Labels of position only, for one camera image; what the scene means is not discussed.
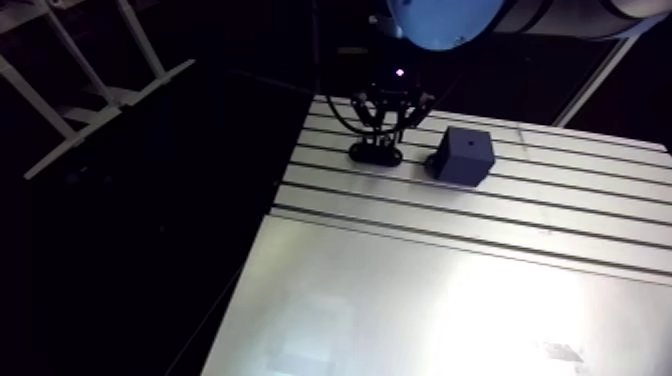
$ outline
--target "metal frame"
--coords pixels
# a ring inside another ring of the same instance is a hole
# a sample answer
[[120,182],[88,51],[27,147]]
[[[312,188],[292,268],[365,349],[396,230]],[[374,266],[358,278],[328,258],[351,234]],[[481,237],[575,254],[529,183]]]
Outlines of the metal frame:
[[592,76],[581,87],[578,93],[572,98],[569,104],[562,110],[560,115],[553,122],[554,127],[564,128],[581,110],[584,104],[588,102],[590,97],[602,85],[604,80],[609,77],[609,74],[621,62],[623,57],[630,51],[632,46],[637,42],[639,36],[628,39],[619,40],[616,45],[609,52],[609,55],[602,61],[602,64],[593,72]]
[[[68,8],[75,6],[83,0],[70,1],[67,6],[57,6],[52,2],[46,0],[34,1],[34,14],[26,16],[25,11],[21,13],[21,19],[15,20],[11,28],[17,27],[23,22],[28,22],[34,18],[46,16],[50,26],[58,36],[61,43],[68,50],[70,55],[77,62],[79,67],[84,71],[86,76],[91,81],[91,86],[84,88],[86,91],[91,91],[100,95],[107,102],[107,106],[100,111],[92,111],[85,108],[58,106],[52,107],[47,101],[26,81],[26,79],[19,73],[19,71],[12,66],[2,55],[0,55],[0,75],[4,77],[14,88],[21,94],[35,110],[44,117],[49,124],[54,127],[64,138],[64,140],[38,161],[31,169],[29,169],[23,176],[25,179],[32,179],[44,168],[49,166],[52,162],[65,154],[68,150],[81,144],[86,137],[93,132],[107,124],[110,120],[121,114],[120,107],[133,106],[147,95],[154,92],[162,85],[167,84],[177,74],[184,71],[191,66],[195,60],[190,59],[175,68],[166,71],[161,64],[156,52],[154,51],[147,35],[145,34],[133,8],[129,5],[127,0],[116,0],[119,12],[126,21],[126,25],[133,35],[138,48],[142,52],[147,64],[154,73],[155,79],[140,91],[132,91],[124,88],[115,88],[105,85],[103,80],[98,76],[95,69],[91,66],[88,60],[84,57],[77,44],[67,32],[63,24],[59,21],[57,15],[53,12],[52,7]],[[77,120],[87,124],[82,130],[75,131],[65,119]]]

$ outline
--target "dark background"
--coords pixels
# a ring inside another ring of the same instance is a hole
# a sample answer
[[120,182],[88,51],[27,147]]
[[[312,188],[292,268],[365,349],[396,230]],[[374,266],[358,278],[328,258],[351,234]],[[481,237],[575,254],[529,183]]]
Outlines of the dark background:
[[[366,8],[317,3],[138,3],[164,65],[197,63],[30,182],[59,135],[0,80],[3,305],[18,307],[4,321],[25,374],[200,372],[318,78],[340,95],[363,79],[365,57],[336,50],[366,44]],[[140,88],[151,73],[117,14],[88,0],[59,17],[106,83]],[[671,28],[640,38],[569,127],[668,142]],[[550,124],[612,45],[494,35],[422,73],[461,77],[441,109]],[[43,20],[1,36],[0,52],[51,103],[91,101]]]

